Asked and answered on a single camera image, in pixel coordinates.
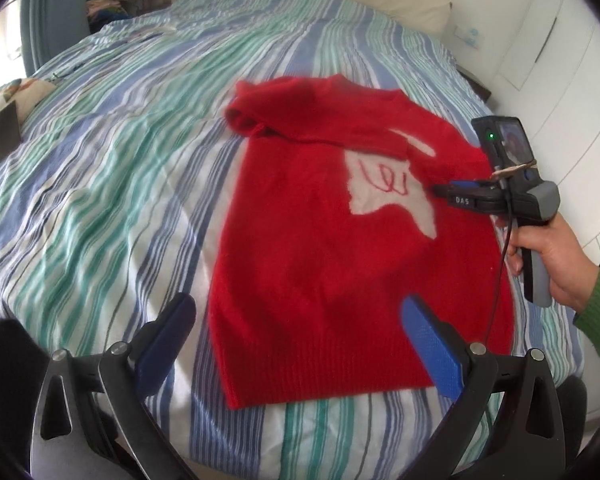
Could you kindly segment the person's right hand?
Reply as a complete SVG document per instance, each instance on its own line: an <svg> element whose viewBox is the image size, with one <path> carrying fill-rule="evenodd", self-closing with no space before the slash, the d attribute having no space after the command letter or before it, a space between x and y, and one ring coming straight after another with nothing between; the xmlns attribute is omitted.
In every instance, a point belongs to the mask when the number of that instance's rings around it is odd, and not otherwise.
<svg viewBox="0 0 600 480"><path fill-rule="evenodd" d="M592 297L600 267L585 255L576 234L561 214L546 226L513 226L506 250L513 274L524 270L521 248L537 252L550 277L550 293L563 306L581 314Z"/></svg>

